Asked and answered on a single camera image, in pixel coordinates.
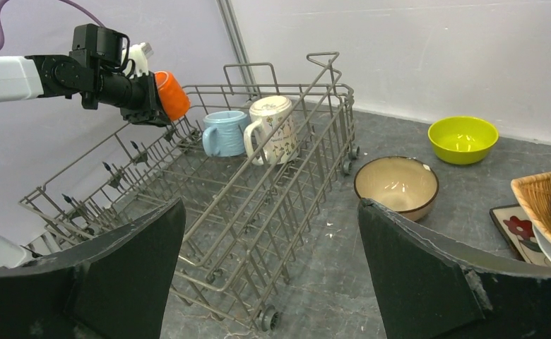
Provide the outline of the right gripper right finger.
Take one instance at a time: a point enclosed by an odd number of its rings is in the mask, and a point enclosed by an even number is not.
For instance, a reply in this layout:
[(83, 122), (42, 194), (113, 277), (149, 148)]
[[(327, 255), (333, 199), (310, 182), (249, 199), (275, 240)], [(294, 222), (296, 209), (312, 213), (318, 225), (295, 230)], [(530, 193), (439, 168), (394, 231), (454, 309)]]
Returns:
[(357, 221), (388, 338), (551, 338), (551, 268), (468, 246), (368, 198)]

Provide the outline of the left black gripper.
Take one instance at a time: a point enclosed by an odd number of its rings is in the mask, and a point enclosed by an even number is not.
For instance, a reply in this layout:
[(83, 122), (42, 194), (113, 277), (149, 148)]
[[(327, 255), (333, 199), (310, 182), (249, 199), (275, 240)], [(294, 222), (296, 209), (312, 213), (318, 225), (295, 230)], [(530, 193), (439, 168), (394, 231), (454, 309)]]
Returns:
[(160, 101), (155, 74), (150, 72), (134, 78), (116, 73), (102, 74), (97, 100), (120, 109), (124, 121), (133, 125), (168, 126)]

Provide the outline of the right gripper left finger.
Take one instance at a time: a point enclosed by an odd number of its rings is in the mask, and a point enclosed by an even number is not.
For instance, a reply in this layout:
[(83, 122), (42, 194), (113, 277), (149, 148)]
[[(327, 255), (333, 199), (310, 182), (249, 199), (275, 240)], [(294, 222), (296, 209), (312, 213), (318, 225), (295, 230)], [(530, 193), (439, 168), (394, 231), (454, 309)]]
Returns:
[(0, 338), (159, 338), (185, 225), (176, 198), (69, 249), (0, 268)]

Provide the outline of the orange mug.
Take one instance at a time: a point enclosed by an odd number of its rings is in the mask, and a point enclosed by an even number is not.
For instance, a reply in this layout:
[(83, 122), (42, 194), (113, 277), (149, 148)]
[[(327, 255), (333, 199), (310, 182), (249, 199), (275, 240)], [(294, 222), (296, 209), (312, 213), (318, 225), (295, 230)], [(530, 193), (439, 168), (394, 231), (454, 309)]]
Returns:
[(156, 71), (155, 82), (162, 107), (170, 121), (176, 121), (189, 111), (191, 102), (182, 86), (169, 71)]

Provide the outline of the light blue mug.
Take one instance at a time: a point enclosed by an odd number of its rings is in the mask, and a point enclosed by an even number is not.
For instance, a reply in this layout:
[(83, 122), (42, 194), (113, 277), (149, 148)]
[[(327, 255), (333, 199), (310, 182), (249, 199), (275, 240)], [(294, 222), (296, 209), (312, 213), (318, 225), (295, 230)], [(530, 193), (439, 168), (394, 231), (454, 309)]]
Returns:
[(246, 153), (243, 132), (250, 125), (249, 115), (242, 111), (214, 112), (203, 118), (202, 144), (209, 157), (232, 157)]

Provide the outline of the white floral mug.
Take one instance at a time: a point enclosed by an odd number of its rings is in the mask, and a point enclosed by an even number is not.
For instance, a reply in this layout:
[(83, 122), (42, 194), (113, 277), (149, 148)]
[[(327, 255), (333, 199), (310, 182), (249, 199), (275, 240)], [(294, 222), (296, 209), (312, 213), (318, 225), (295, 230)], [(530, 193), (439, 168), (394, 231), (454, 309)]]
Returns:
[[(254, 165), (284, 164), (294, 160), (300, 149), (292, 115), (292, 102), (287, 97), (272, 95), (252, 103), (249, 108), (251, 123), (244, 130), (243, 142), (249, 158)], [(257, 130), (257, 144), (266, 142), (263, 152), (253, 156), (255, 151), (251, 138)]]

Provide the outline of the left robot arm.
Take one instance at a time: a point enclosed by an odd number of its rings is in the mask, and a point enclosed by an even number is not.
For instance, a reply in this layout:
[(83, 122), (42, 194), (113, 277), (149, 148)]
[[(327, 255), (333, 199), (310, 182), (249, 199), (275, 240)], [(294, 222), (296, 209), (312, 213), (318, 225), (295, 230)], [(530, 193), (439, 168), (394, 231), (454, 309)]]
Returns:
[(81, 96), (83, 109), (117, 107), (124, 121), (165, 127), (155, 75), (126, 72), (130, 39), (96, 24), (79, 25), (67, 55), (0, 56), (0, 102)]

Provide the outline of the beige brown-rimmed bowl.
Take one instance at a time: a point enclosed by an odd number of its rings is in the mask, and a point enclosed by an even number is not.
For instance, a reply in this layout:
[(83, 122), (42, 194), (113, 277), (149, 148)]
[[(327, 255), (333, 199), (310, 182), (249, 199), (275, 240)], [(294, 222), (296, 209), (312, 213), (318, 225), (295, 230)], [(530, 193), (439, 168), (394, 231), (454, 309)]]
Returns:
[(417, 222), (434, 207), (439, 178), (425, 163), (411, 157), (387, 156), (363, 165), (355, 175), (358, 198), (369, 198)]

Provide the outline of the square floral plate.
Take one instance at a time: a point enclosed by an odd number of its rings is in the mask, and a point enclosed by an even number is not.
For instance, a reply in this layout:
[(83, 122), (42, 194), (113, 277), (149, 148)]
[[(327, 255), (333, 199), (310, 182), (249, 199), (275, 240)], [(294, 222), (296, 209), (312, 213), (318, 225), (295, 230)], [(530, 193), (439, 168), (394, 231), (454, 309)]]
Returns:
[(490, 217), (507, 244), (527, 263), (551, 267), (551, 243), (519, 204), (491, 208)]

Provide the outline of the lime green bowl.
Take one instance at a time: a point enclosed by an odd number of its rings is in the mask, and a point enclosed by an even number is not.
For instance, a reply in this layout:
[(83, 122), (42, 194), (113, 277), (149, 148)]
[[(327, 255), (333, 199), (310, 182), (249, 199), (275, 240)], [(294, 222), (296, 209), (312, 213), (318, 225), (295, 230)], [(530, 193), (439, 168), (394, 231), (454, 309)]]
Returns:
[(434, 154), (452, 165), (483, 160), (499, 140), (497, 128), (477, 117), (454, 116), (434, 122), (427, 131)]

